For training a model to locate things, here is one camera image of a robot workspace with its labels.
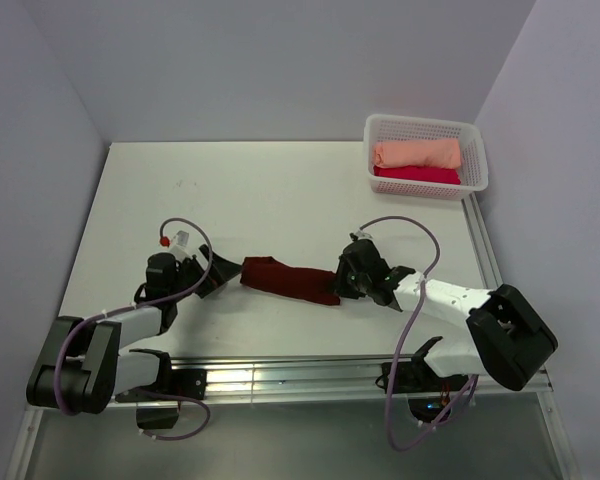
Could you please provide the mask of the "dark red t-shirt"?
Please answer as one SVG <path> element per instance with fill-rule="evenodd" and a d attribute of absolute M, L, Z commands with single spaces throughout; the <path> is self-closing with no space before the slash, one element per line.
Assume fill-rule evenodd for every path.
<path fill-rule="evenodd" d="M 261 292 L 324 306 L 339 306 L 336 274 L 331 271 L 291 267 L 274 257 L 245 257 L 240 283 Z"/>

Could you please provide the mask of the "white plastic basket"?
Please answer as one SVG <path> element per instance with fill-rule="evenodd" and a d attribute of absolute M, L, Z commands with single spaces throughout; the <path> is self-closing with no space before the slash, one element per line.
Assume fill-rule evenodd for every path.
<path fill-rule="evenodd" d="M 373 147 L 384 141 L 437 140 L 459 141 L 462 164 L 458 185 L 380 177 L 374 173 Z M 479 129 L 469 123 L 389 114 L 372 114 L 366 119 L 363 151 L 367 179 L 376 193 L 416 196 L 443 200 L 462 200 L 488 186 L 488 165 Z"/>

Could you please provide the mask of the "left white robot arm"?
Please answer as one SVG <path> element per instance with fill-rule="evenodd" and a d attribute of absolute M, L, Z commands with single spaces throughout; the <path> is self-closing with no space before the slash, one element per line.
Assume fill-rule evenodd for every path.
<path fill-rule="evenodd" d="M 204 299 L 241 270 L 206 245 L 197 254 L 173 246 L 151 255 L 132 305 L 93 320 L 59 316 L 52 322 L 26 386 L 27 402 L 68 415 L 98 414 L 125 393 L 140 401 L 174 394 L 170 355 L 134 343 L 165 334 L 181 300 Z"/>

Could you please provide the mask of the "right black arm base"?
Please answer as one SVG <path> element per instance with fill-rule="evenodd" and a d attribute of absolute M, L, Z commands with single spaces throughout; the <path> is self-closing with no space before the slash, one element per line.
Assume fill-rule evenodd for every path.
<path fill-rule="evenodd" d="M 438 377 L 424 361 L 399 362 L 394 380 L 394 394 L 424 394 L 408 400 L 416 420 L 431 423 L 450 403 L 451 393 L 458 392 L 469 380 L 466 375 Z"/>

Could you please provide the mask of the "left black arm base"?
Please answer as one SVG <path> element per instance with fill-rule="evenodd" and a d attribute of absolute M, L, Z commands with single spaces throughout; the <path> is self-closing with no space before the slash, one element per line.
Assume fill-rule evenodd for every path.
<path fill-rule="evenodd" d="M 201 433 L 211 420 L 211 410 L 204 402 L 207 372 L 204 369 L 174 370 L 161 384 L 137 387 L 114 396 L 116 404 L 136 406 L 136 425 L 139 433 L 154 441 L 175 442 Z M 184 407 L 200 407 L 203 418 L 198 427 L 176 434 L 173 429 L 184 418 Z"/>

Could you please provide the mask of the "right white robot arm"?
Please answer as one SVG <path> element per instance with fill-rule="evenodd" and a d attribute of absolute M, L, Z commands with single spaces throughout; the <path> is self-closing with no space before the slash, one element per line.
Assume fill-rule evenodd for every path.
<path fill-rule="evenodd" d="M 431 279 L 411 267 L 391 267 L 360 234 L 339 256 L 335 293 L 380 307 L 427 315 L 449 326 L 411 355 L 415 383 L 437 388 L 446 378 L 488 375 L 522 390 L 558 348 L 549 326 L 515 287 L 473 289 Z"/>

